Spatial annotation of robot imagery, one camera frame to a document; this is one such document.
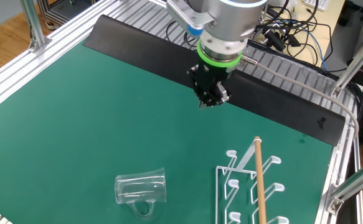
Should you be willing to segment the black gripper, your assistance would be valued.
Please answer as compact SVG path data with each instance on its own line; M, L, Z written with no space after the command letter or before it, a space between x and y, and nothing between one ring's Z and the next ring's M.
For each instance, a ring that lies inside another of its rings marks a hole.
M230 99L227 90L221 82L231 76L229 68L216 67L205 61L200 61L187 71L192 81L193 90L199 100L199 107L207 107L207 95L204 90L210 90L210 106L222 105Z

